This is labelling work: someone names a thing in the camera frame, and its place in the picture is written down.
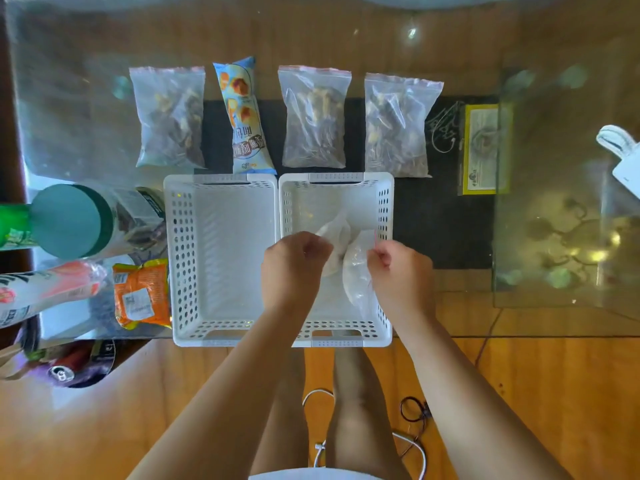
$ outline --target person's left hand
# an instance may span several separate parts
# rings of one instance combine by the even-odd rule
[[[265,311],[277,310],[306,318],[332,250],[331,243],[310,232],[288,235],[267,249],[262,262]]]

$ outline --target forearm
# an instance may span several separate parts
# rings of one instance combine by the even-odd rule
[[[131,478],[246,478],[304,317],[263,314]]]
[[[400,337],[460,478],[570,478],[444,327],[436,320],[416,323]]]

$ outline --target basket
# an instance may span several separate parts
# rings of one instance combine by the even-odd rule
[[[182,347],[235,346],[262,313],[260,265],[281,235],[316,232],[341,208],[352,237],[391,239],[388,173],[171,175],[164,180],[173,340]],[[364,320],[342,287],[323,278],[294,347],[384,347],[392,328],[377,306]]]

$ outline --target white strap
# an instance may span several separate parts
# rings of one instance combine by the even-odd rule
[[[615,125],[603,126],[596,136],[596,141],[620,159],[630,155],[638,146],[629,133]]]

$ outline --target blue snack package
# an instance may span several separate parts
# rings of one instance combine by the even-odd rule
[[[276,174],[260,124],[255,99],[255,57],[232,64],[213,63],[229,122],[234,130],[234,173]]]

